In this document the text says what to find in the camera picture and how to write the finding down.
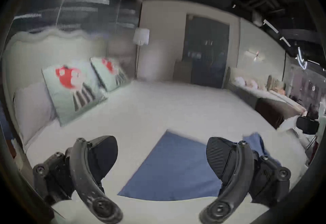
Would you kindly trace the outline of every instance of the white bedsheet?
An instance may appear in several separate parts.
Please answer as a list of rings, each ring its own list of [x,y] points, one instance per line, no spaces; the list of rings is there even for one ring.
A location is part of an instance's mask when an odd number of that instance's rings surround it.
[[[64,153],[78,137],[91,140],[113,135],[118,143],[118,158],[102,184],[107,196],[122,209],[122,223],[200,223],[198,213],[214,198],[151,202],[117,196],[167,129],[204,144],[212,136],[238,142],[243,135],[259,132],[271,156],[291,170],[291,186],[306,161],[298,140],[277,133],[258,112],[228,90],[138,81],[108,94],[104,103],[62,128],[56,119],[33,137],[26,154],[34,167],[56,151]],[[227,223],[239,219],[250,223],[267,210],[249,201],[246,199]],[[76,222],[97,221],[78,201],[60,202],[54,208]]]

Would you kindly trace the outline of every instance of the ceiling light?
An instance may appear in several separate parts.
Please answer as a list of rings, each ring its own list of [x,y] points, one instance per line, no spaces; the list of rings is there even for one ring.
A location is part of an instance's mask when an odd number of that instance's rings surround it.
[[[42,14],[40,13],[28,13],[28,14],[24,14],[24,15],[18,15],[14,17],[15,19],[20,19],[20,18],[42,18]]]
[[[304,65],[303,65],[303,64],[301,63],[301,61],[300,61],[300,57],[299,57],[299,55],[297,55],[297,60],[298,60],[298,63],[299,63],[299,65],[300,65],[300,67],[302,67],[303,70],[305,70],[305,69],[307,68],[307,64],[308,64],[308,62],[305,61],[305,62],[304,62]]]
[[[317,63],[317,62],[315,62],[315,61],[312,61],[312,60],[309,60],[309,59],[308,59],[308,61],[309,61],[309,62],[311,62],[311,63],[317,64],[317,65],[319,65],[319,66],[320,66],[320,63]]]
[[[304,59],[303,59],[303,58],[302,58],[302,56],[301,56],[300,47],[298,47],[298,52],[299,52],[300,61],[301,61],[301,62],[303,62],[303,61],[304,61]]]
[[[267,24],[273,31],[275,31],[275,33],[278,33],[278,30],[271,24],[269,23],[266,19],[264,19],[264,24]]]
[[[291,45],[287,42],[287,40],[286,40],[284,37],[281,37],[280,40],[284,40],[284,42],[285,42],[289,47],[291,47]]]

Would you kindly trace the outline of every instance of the decorative pillow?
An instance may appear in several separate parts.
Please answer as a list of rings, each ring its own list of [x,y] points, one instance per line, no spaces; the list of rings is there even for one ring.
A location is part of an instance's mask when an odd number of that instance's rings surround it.
[[[128,81],[127,75],[116,59],[91,58],[90,60],[107,92],[115,90]]]
[[[246,86],[246,82],[245,80],[243,79],[243,77],[241,76],[238,76],[234,79],[234,82],[242,87],[245,87]]]
[[[61,126],[106,99],[89,62],[72,61],[42,73]]]
[[[24,147],[37,131],[55,118],[55,108],[44,82],[18,89],[14,108]]]
[[[253,80],[253,79],[251,79],[251,88],[252,89],[258,89],[258,84],[256,83],[256,81],[255,80]]]

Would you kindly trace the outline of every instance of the dark door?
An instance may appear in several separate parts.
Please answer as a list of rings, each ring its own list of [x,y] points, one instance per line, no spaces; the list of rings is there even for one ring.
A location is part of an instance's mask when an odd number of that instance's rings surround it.
[[[191,83],[221,88],[229,47],[229,25],[187,15],[183,59],[192,60]]]

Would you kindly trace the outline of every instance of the floor lamp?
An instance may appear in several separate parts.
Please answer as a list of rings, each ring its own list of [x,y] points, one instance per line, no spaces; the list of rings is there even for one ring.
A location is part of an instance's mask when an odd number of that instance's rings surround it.
[[[149,41],[149,29],[144,29],[141,27],[136,28],[134,39],[133,39],[133,42],[137,44],[135,78],[137,78],[137,72],[138,72],[140,47],[144,44],[148,45],[148,41]]]

